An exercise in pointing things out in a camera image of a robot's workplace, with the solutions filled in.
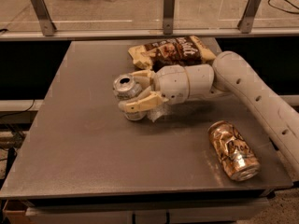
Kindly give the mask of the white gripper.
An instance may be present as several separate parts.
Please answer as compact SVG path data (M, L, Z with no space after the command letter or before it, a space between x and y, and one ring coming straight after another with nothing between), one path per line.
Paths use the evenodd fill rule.
M189 80L186 70L180 65L161 68L156 74L151 70L139 70L131 75L143 90L155 89L145 98L136 101L121 101L119 109L126 113L152 110L163 103L176 105L184 103L189 95Z

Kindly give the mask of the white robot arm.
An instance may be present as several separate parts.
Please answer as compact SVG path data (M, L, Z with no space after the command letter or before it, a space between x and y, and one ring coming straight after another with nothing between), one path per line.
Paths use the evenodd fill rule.
M120 110L126 114L233 93L293 169L299 171L299 113L271 90L237 53L224 51L213 64L169 65L158 72L141 70L127 76L139 83L143 91L119 102Z

